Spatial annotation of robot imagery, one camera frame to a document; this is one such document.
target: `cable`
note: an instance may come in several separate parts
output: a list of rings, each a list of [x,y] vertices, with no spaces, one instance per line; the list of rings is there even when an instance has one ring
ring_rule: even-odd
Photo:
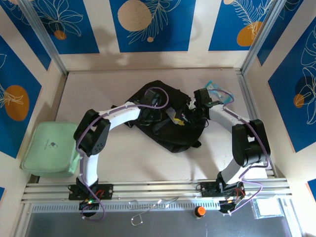
[[[94,199],[97,200],[97,202],[101,205],[101,207],[102,207],[102,209],[103,209],[103,215],[102,215],[102,217],[100,217],[99,219],[91,219],[91,218],[89,218],[89,219],[87,219],[87,220],[89,220],[89,221],[100,221],[100,220],[103,220],[104,217],[105,217],[105,206],[104,206],[104,204],[101,202],[101,200],[96,196],[96,194],[94,194],[94,192],[91,190],[91,188],[87,185],[87,183],[86,183],[86,181],[85,181],[84,173],[83,173],[83,161],[82,161],[82,160],[83,160],[84,158],[89,158],[89,157],[87,157],[87,155],[86,155],[82,150],[79,149],[79,144],[81,143],[81,141],[83,140],[83,138],[84,138],[84,136],[87,134],[87,132],[90,130],[90,128],[91,128],[98,120],[100,120],[101,118],[104,118],[104,117],[106,117],[106,116],[109,116],[110,114],[113,114],[113,113],[116,113],[116,112],[118,112],[118,111],[125,110],[125,109],[128,109],[128,108],[135,108],[135,107],[145,107],[145,108],[157,109],[157,110],[166,107],[166,106],[168,105],[168,103],[169,103],[169,96],[168,96],[167,92],[166,92],[164,89],[160,88],[160,87],[151,87],[151,88],[149,88],[148,90],[146,90],[145,95],[146,95],[146,93],[147,93],[150,89],[158,89],[158,90],[161,90],[161,91],[166,95],[167,100],[166,100],[166,102],[165,102],[164,105],[158,106],[158,107],[150,106],[150,105],[128,105],[128,106],[125,106],[125,107],[123,106],[123,107],[115,108],[115,109],[113,109],[113,110],[111,110],[111,111],[109,111],[109,112],[104,113],[103,115],[100,115],[100,116],[97,117],[94,121],[92,121],[92,123],[89,124],[89,126],[88,126],[88,127],[85,129],[85,131],[82,133],[81,137],[78,139],[78,142],[77,142],[77,145],[76,145],[76,151],[77,151],[77,152],[79,153],[79,155],[81,156],[81,158],[80,158],[80,174],[79,174],[79,176],[82,177],[83,184],[85,185],[85,187],[88,189],[88,191],[89,191],[89,192],[91,193],[91,195],[94,197]]]
[[[263,154],[264,154],[265,157],[266,157],[266,161],[267,161],[267,165],[255,165],[255,166],[250,166],[250,167],[248,167],[248,168],[239,176],[239,179],[242,180],[244,183],[246,183],[246,184],[255,184],[255,185],[258,185],[260,188],[259,188],[259,190],[258,190],[254,195],[252,195],[247,201],[245,201],[243,204],[241,204],[241,205],[240,205],[239,207],[237,207],[235,210],[233,210],[233,211],[231,211],[231,212],[228,213],[229,215],[231,215],[231,214],[233,214],[235,211],[239,210],[240,208],[242,208],[243,206],[245,206],[247,203],[249,203],[252,199],[254,199],[254,198],[262,191],[262,189],[263,189],[263,185],[262,185],[261,183],[258,183],[258,182],[250,182],[250,181],[245,181],[245,180],[243,180],[243,177],[245,176],[245,174],[246,174],[250,169],[253,169],[253,168],[269,168],[270,165],[271,165],[271,161],[270,161],[270,157],[269,157],[269,155],[268,155],[268,152],[267,152],[265,146],[263,145],[263,143],[262,143],[260,137],[258,136],[258,134],[256,133],[256,131],[253,129],[253,127],[252,127],[246,120],[244,120],[243,118],[241,118],[240,116],[238,116],[237,114],[235,114],[234,112],[232,112],[232,111],[230,111],[230,110],[228,110],[228,109],[226,108],[226,106],[227,106],[228,104],[231,104],[232,102],[235,101],[233,95],[231,95],[231,94],[228,93],[227,91],[220,90],[220,89],[211,89],[211,90],[208,90],[208,91],[220,91],[220,92],[223,92],[223,93],[225,93],[225,94],[227,94],[227,95],[229,95],[229,96],[231,97],[232,100],[231,100],[230,102],[228,102],[228,103],[225,103],[225,104],[223,105],[223,110],[224,110],[225,112],[227,112],[228,114],[230,114],[231,116],[237,118],[239,121],[241,121],[242,123],[244,123],[244,124],[251,130],[251,132],[253,133],[253,135],[254,135],[255,138],[257,139],[257,141],[258,141],[258,143],[259,143],[259,145],[260,145],[260,147],[261,147],[261,149],[262,149],[262,151],[263,151]]]

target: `white wall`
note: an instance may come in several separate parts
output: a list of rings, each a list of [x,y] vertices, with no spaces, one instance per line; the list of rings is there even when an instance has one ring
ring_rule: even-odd
[[[294,152],[268,80],[315,17],[316,1],[304,0],[264,65],[261,67],[255,60],[246,73],[259,117],[265,123],[274,164],[290,184],[303,231],[313,236],[316,236],[316,202],[306,183],[316,178],[316,143]]]
[[[209,45],[222,0],[197,0],[188,52],[120,53],[108,0],[84,0],[100,54],[63,54],[69,71],[237,67],[245,51],[213,51]]]
[[[36,124],[54,119],[65,79],[61,77],[54,63],[46,71],[1,7],[0,22],[0,35],[42,85],[17,158],[0,152],[0,187],[5,188],[0,204],[0,236],[8,237],[30,177],[20,169],[21,160]]]

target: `white floor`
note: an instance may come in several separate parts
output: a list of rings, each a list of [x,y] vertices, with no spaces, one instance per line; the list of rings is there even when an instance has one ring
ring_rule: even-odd
[[[193,97],[210,80],[230,91],[235,102],[230,109],[248,117],[234,69],[168,69],[70,73],[57,114],[57,121],[79,123],[89,109],[104,111],[123,104],[144,84],[161,80]],[[110,132],[99,156],[100,182],[176,181],[215,179],[233,158],[231,135],[210,121],[199,139],[202,146],[173,154],[138,128],[121,125]],[[248,178],[265,178],[264,169]],[[41,177],[40,183],[73,183],[76,176],[63,179]]]

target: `purple cable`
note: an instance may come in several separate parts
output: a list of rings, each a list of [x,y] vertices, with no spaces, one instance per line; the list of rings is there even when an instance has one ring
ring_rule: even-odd
[[[83,132],[83,134],[81,135],[81,137],[79,138],[78,142],[77,142],[77,145],[76,145],[76,151],[79,153],[79,155],[81,156],[81,159],[80,159],[80,166],[79,166],[79,170],[80,170],[80,175],[82,176],[82,181],[83,181],[83,184],[85,185],[85,187],[88,189],[88,191],[92,194],[92,196],[94,197],[94,199],[96,199],[98,201],[98,203],[101,205],[102,209],[103,209],[103,215],[102,217],[100,217],[99,219],[87,219],[89,221],[100,221],[100,220],[103,220],[104,217],[105,217],[105,206],[104,204],[101,202],[101,200],[96,196],[96,194],[94,194],[94,192],[91,190],[91,188],[87,185],[87,183],[85,182],[85,178],[84,178],[84,173],[83,173],[83,159],[84,158],[89,158],[86,156],[86,154],[79,149],[79,144],[81,143],[83,137],[87,134],[87,132],[90,130],[90,128],[98,121],[100,120],[101,118],[104,118],[106,116],[109,116],[110,114],[113,114],[113,113],[116,113],[118,111],[121,111],[121,110],[125,110],[125,109],[128,109],[128,108],[135,108],[135,107],[145,107],[145,108],[150,108],[150,109],[162,109],[164,107],[167,106],[167,104],[169,103],[169,96],[167,94],[167,92],[160,88],[160,87],[151,87],[149,88],[148,90],[146,90],[145,92],[145,95],[146,93],[150,90],[150,89],[158,89],[158,90],[161,90],[163,91],[163,93],[165,93],[166,97],[167,97],[167,101],[164,105],[162,106],[158,106],[158,107],[155,107],[155,106],[150,106],[150,105],[128,105],[126,107],[119,107],[119,108],[116,108],[114,110],[111,110],[103,115],[100,115],[99,117],[97,117],[91,124],[89,124],[89,126],[85,129],[85,131]]]
[[[211,89],[211,90],[208,90],[208,91],[220,91],[220,92],[225,93],[225,94],[227,94],[227,95],[229,95],[229,96],[231,97],[232,100],[231,100],[230,102],[228,102],[228,103],[225,103],[225,104],[223,105],[224,111],[225,111],[226,113],[230,114],[231,116],[237,118],[239,121],[243,122],[244,124],[246,124],[246,126],[251,130],[251,132],[253,133],[253,135],[254,135],[255,138],[257,139],[257,141],[258,141],[258,143],[259,143],[259,145],[260,145],[260,147],[261,147],[261,149],[262,149],[262,151],[263,151],[263,154],[264,154],[265,157],[266,157],[267,165],[250,166],[250,167],[248,167],[248,168],[239,176],[239,179],[242,179],[242,178],[245,176],[245,174],[246,174],[250,169],[253,169],[253,168],[269,168],[270,165],[271,165],[270,157],[269,157],[268,152],[267,152],[265,146],[263,145],[263,143],[262,143],[260,137],[259,137],[258,134],[256,133],[256,131],[253,129],[253,127],[252,127],[246,120],[244,120],[243,118],[241,118],[240,116],[238,116],[237,114],[235,114],[234,112],[232,112],[232,111],[230,111],[230,110],[228,110],[228,109],[226,108],[226,106],[227,106],[228,104],[231,104],[232,102],[235,101],[234,97],[233,97],[230,93],[228,93],[227,91],[220,90],[220,89]],[[231,211],[230,214],[233,214],[235,211],[239,210],[240,208],[242,208],[243,206],[245,206],[247,203],[249,203],[249,202],[250,202],[252,199],[254,199],[254,198],[262,191],[262,189],[263,189],[263,185],[262,185],[261,183],[258,183],[258,182],[250,182],[250,181],[245,181],[245,180],[242,180],[242,181],[243,181],[244,183],[246,183],[246,184],[255,184],[255,185],[258,185],[260,188],[259,188],[259,190],[258,190],[254,195],[252,195],[247,201],[245,201],[243,204],[241,204],[241,205],[240,205],[239,207],[237,207],[235,210]]]

